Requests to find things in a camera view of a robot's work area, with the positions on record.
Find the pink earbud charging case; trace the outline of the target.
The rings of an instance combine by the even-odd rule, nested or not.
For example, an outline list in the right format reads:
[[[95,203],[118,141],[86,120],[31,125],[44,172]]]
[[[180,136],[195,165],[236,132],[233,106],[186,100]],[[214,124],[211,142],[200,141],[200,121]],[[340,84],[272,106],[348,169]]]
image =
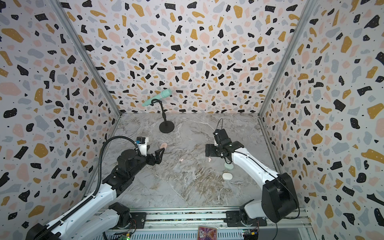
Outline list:
[[[167,144],[167,143],[162,143],[162,144],[161,144],[161,146],[160,146],[160,148],[164,148],[164,149],[166,149],[166,148],[167,148],[167,146],[168,146],[168,144]]]

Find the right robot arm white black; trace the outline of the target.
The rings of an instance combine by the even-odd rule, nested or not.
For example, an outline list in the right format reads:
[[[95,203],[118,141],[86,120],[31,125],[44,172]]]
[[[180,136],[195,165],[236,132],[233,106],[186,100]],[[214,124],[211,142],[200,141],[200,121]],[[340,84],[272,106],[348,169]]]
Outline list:
[[[276,224],[300,210],[293,180],[287,173],[279,174],[264,165],[243,144],[233,142],[225,129],[216,129],[213,135],[215,143],[206,144],[206,157],[224,159],[228,167],[239,166],[262,189],[260,200],[250,200],[238,211],[226,212],[225,222],[229,227],[255,227],[257,223],[265,223],[265,219]]]

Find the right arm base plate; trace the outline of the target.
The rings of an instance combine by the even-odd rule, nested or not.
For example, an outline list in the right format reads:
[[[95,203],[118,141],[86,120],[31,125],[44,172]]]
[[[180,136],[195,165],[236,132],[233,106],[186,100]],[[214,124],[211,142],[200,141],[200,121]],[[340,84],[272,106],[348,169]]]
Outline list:
[[[228,227],[266,227],[265,218],[250,219],[244,211],[226,211],[224,222]]]

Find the white earbud charging case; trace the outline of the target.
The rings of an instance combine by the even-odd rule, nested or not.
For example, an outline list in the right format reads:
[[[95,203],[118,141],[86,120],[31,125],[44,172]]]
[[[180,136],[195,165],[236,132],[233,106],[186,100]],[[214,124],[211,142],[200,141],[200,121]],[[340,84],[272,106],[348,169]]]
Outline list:
[[[223,173],[222,178],[224,181],[230,181],[233,179],[233,175],[231,173]]]

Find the mint green earbud charging case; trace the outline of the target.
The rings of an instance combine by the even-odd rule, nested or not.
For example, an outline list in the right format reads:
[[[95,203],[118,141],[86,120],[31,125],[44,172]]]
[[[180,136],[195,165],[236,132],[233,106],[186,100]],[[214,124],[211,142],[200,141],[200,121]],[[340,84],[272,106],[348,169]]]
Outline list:
[[[225,168],[230,171],[230,170],[234,169],[234,165],[233,164],[225,163]]]

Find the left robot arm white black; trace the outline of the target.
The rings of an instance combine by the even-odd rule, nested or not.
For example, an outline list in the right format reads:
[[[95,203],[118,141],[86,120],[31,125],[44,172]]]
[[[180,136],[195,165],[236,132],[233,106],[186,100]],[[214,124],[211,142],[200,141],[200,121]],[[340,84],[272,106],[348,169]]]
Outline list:
[[[115,199],[134,181],[147,165],[162,162],[165,148],[154,154],[141,156],[138,150],[125,150],[117,158],[117,165],[101,185],[80,203],[46,225],[36,224],[28,232],[28,240],[87,240],[111,228],[134,227],[138,222],[130,209]]]

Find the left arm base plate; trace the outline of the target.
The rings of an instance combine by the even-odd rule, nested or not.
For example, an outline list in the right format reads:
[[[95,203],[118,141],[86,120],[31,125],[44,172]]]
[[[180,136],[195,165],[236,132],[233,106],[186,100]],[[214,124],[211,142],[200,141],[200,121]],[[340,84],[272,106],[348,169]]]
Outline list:
[[[143,229],[146,223],[146,213],[122,213],[118,215],[118,222],[112,230],[133,231]]]

